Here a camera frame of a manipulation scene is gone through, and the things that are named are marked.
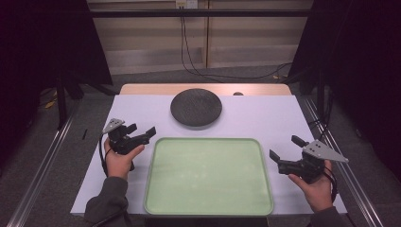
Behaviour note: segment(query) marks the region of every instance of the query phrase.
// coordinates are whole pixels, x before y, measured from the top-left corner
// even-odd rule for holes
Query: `human hand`
[[[119,177],[124,180],[128,179],[128,172],[131,168],[131,161],[136,157],[142,150],[145,149],[144,145],[140,145],[128,154],[122,155],[115,153],[110,147],[110,139],[107,138],[104,142],[104,149],[106,150],[106,164],[107,173],[109,177]]]
[[[330,161],[324,160],[324,165],[331,170]],[[329,176],[331,175],[327,169],[324,172]],[[307,184],[294,174],[288,174],[288,177],[304,191],[306,201],[313,212],[316,213],[333,206],[331,201],[331,182],[327,177],[322,175],[318,181],[312,184]]]

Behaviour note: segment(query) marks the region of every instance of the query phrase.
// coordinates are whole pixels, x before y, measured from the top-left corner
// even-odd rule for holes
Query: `wall outlet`
[[[186,9],[186,0],[176,0],[176,9]]]
[[[186,8],[187,9],[197,9],[198,8],[198,0],[186,0]]]

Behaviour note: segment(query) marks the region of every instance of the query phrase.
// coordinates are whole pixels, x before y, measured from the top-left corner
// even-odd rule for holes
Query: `person's arm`
[[[325,173],[330,176],[331,163],[324,161]],[[341,227],[345,226],[336,207],[333,206],[331,201],[331,182],[325,177],[321,176],[318,181],[312,184],[307,184],[304,180],[294,174],[289,174],[288,177],[297,184],[301,190],[304,191],[307,203],[315,213],[310,218],[310,223],[314,227]]]
[[[138,155],[144,146],[133,149],[127,155],[116,154],[109,145],[109,139],[104,143],[108,178],[105,179],[98,196],[91,198],[86,204],[84,218],[92,223],[99,223],[109,217],[114,217],[101,226],[131,226],[125,198],[128,189],[128,173],[132,159]]]

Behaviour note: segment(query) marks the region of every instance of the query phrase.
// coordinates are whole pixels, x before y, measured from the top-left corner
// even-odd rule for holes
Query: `wall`
[[[88,0],[90,9],[174,9],[175,1]],[[310,9],[310,0],[199,0],[199,9]],[[95,18],[112,75],[183,69],[180,18]],[[292,61],[306,18],[184,18],[197,68]],[[189,64],[185,43],[183,61]]]

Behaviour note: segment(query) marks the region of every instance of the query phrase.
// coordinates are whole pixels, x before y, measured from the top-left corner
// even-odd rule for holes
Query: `black mount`
[[[309,144],[296,135],[292,135],[291,141],[301,148]],[[270,157],[277,163],[279,173],[286,175],[290,173],[295,174],[301,177],[306,183],[316,182],[324,172],[324,160],[304,151],[302,152],[302,159],[296,162],[281,160],[272,150],[270,150]]]
[[[118,154],[126,155],[134,148],[140,145],[146,145],[149,143],[150,138],[156,134],[156,129],[152,127],[144,134],[140,134],[134,137],[129,137],[128,134],[136,131],[136,124],[130,126],[119,125],[115,129],[109,131],[108,135],[110,138],[110,147]],[[131,163],[130,171],[135,169],[133,163]]]

